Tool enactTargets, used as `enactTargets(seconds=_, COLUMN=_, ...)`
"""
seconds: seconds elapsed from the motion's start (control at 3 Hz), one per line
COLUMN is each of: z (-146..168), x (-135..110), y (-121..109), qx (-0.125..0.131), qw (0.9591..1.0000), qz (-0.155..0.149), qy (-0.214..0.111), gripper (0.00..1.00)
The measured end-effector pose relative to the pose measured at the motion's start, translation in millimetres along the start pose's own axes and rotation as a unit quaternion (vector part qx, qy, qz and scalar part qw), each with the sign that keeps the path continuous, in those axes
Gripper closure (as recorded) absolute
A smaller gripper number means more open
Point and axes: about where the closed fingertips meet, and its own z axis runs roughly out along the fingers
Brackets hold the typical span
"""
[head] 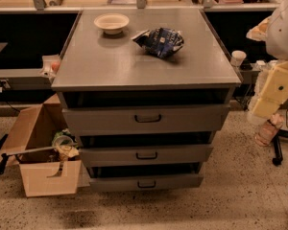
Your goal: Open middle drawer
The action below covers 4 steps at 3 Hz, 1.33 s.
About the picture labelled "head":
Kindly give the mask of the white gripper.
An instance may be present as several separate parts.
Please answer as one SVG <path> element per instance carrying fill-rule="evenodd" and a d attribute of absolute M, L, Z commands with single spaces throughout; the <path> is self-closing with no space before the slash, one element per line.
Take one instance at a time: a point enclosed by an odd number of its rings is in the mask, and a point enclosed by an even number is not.
<path fill-rule="evenodd" d="M 269 71 L 259 97 L 251 100 L 251 114 L 266 119 L 288 100 L 288 61 L 278 62 Z"/>

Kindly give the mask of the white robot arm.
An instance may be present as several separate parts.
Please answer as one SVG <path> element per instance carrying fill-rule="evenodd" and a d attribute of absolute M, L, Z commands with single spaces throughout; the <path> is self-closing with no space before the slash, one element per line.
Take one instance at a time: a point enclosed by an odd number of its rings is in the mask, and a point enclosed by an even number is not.
<path fill-rule="evenodd" d="M 260 124 L 288 100 L 288 0 L 283 0 L 271 16 L 249 30 L 247 38 L 264 41 L 266 52 L 276 59 L 270 69 L 258 74 L 248 106 L 248 120 Z"/>

